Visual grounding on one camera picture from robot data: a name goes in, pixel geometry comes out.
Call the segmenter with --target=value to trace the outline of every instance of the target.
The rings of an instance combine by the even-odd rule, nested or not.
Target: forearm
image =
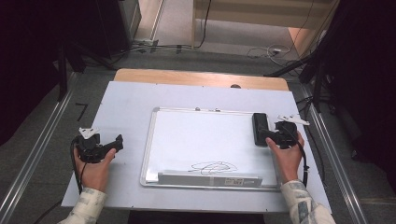
[[[61,221],[59,224],[96,223],[105,204],[105,200],[105,193],[96,189],[84,188],[73,211],[69,214],[67,219]]]
[[[335,223],[330,212],[320,203],[315,203],[299,180],[291,180],[281,188],[290,210],[291,221],[296,223]]]

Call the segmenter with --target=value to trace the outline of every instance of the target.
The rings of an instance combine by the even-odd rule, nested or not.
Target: white plastic part
[[[305,121],[303,119],[299,119],[297,117],[294,117],[294,115],[290,115],[290,116],[277,116],[279,119],[285,120],[287,122],[291,122],[291,123],[299,123],[299,124],[303,124],[303,125],[309,125],[308,121]]]
[[[79,128],[78,129],[79,132],[81,133],[82,137],[84,137],[84,139],[89,139],[90,137],[92,137],[94,134],[99,132],[98,128],[90,128],[90,129],[82,129]]]

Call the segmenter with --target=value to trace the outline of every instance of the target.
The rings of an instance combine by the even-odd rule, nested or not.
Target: white tabletop
[[[266,113],[273,130],[278,115],[297,115],[290,91],[263,91],[134,82],[109,83],[92,127],[99,128],[101,143],[124,138],[124,149],[110,164],[106,207],[138,210],[212,211],[233,213],[287,212],[280,192],[218,189],[149,188],[140,184],[141,169],[154,107],[207,108]],[[318,167],[302,125],[310,166],[307,188],[313,198],[330,209]],[[303,169],[300,166],[299,176]],[[78,188],[72,176],[62,206],[74,206]]]

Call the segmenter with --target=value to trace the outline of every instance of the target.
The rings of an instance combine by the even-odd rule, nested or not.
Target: black marker scribble
[[[192,165],[191,167],[194,170],[189,170],[189,172],[201,172],[201,175],[214,175],[238,170],[236,166],[225,161],[200,162]]]

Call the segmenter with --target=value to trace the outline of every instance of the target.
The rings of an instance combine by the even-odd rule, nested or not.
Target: desk
[[[230,213],[288,211],[280,192],[148,188],[139,183],[154,107],[200,106],[232,111],[265,111],[269,116],[270,125],[275,128],[277,115],[298,113],[292,93],[287,91],[287,83],[283,79],[121,69],[115,80],[109,83],[92,125],[101,129],[103,143],[114,141],[119,133],[124,137],[124,149],[116,155],[116,159],[110,165],[106,207]],[[177,85],[160,84],[157,80],[174,82]],[[258,86],[253,80],[266,83],[264,85],[274,83],[274,87],[281,90],[249,89]],[[246,89],[224,88],[230,84],[238,84]],[[298,125],[298,129],[303,138],[307,139],[302,125]],[[309,144],[305,145],[305,150],[308,165],[311,167],[308,190],[317,202],[330,209]],[[302,167],[299,169],[299,175],[303,176]],[[63,206],[74,206],[77,199],[78,189],[72,176]]]
[[[194,0],[192,46],[195,41],[195,20],[205,19],[208,2]],[[300,56],[305,56],[329,26],[338,4],[339,0],[213,0],[208,19],[289,27],[297,52]]]

